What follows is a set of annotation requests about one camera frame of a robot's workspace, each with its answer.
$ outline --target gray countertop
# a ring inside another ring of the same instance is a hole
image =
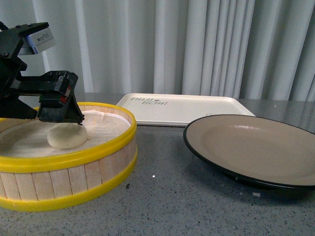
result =
[[[112,104],[121,98],[77,95],[78,101]],[[315,132],[314,103],[239,101],[258,117]],[[138,161],[122,184],[61,210],[0,208],[0,235],[315,235],[315,193],[235,182],[194,156],[184,143],[183,130],[139,126]]]

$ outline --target beige plate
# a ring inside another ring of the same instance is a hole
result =
[[[188,148],[233,177],[282,188],[315,189],[315,135],[265,118],[218,115],[191,122]]]

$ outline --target white tray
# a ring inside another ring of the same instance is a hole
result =
[[[130,93],[117,106],[131,111],[140,125],[186,126],[195,119],[211,115],[254,116],[229,97]]]

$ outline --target white curtain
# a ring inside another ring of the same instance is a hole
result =
[[[24,75],[68,70],[76,93],[315,100],[315,0],[0,0],[57,45]]]

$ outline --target white dough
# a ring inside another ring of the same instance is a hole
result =
[[[84,125],[60,123],[55,125],[47,135],[50,146],[58,150],[67,150],[82,145],[88,139]]]

